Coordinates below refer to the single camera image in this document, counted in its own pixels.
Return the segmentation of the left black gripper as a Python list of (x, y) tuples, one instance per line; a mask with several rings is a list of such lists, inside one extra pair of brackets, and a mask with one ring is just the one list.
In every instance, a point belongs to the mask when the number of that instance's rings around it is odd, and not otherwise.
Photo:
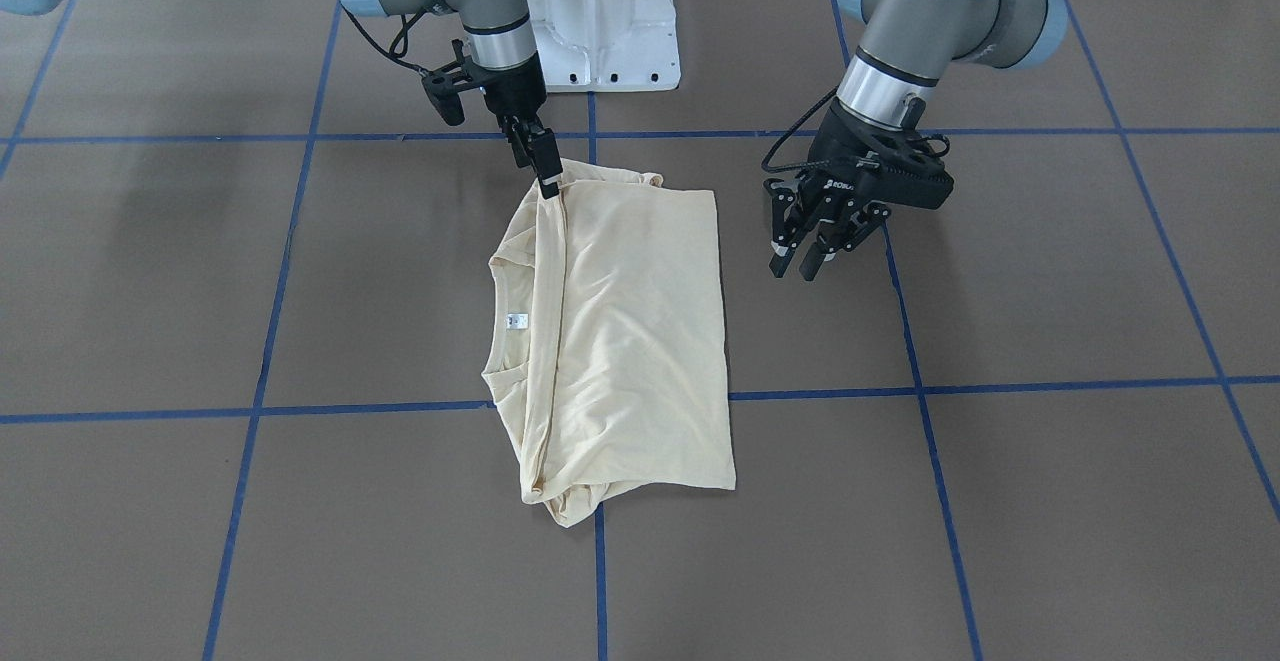
[[(782, 145), (818, 111), (824, 117), (806, 159), (774, 164)], [(948, 150), (943, 135), (924, 136), (913, 126), (888, 129), (861, 119), (840, 101), (815, 102), (765, 152), (773, 277), (785, 275), (800, 243), (818, 223), (818, 206), (827, 197), (849, 197), (855, 204), (845, 204), (833, 220), (820, 222), (801, 261), (804, 281), (814, 281), (838, 251), (852, 251), (886, 224), (892, 210), (867, 202), (941, 208), (955, 186), (942, 161)]]

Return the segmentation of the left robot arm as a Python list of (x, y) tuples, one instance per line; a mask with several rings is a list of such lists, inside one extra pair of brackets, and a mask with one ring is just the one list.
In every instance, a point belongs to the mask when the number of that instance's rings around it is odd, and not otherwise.
[(771, 201), (771, 272), (812, 281), (890, 219), (938, 209), (954, 191), (948, 141), (918, 126), (954, 63), (1024, 69), (1048, 59), (1068, 23), (1064, 0), (837, 0), (865, 26), (805, 160), (762, 169)]

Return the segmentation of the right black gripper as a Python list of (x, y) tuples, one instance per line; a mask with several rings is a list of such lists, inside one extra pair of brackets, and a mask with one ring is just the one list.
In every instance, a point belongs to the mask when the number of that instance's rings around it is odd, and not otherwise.
[(559, 195), (563, 172), (554, 131), (544, 127), (538, 113), (547, 101), (547, 85), (539, 59), (527, 59), (507, 69), (483, 68), (486, 109), (500, 117), (500, 128), (518, 168), (531, 167), (543, 199)]

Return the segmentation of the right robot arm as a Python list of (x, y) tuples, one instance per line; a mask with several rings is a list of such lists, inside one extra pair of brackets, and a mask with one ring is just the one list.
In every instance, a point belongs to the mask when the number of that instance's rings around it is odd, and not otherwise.
[[(460, 95), (481, 90), (486, 109), (506, 136), (517, 167), (535, 170), (544, 199), (559, 193), (562, 164), (553, 129), (538, 115), (548, 91), (527, 0), (339, 0), (356, 23), (361, 17), (399, 17), (401, 31), (379, 53), (413, 70), (448, 126), (461, 126)], [(428, 69), (406, 61), (406, 36), (426, 14), (456, 14), (467, 35), (452, 42), (453, 59)]]

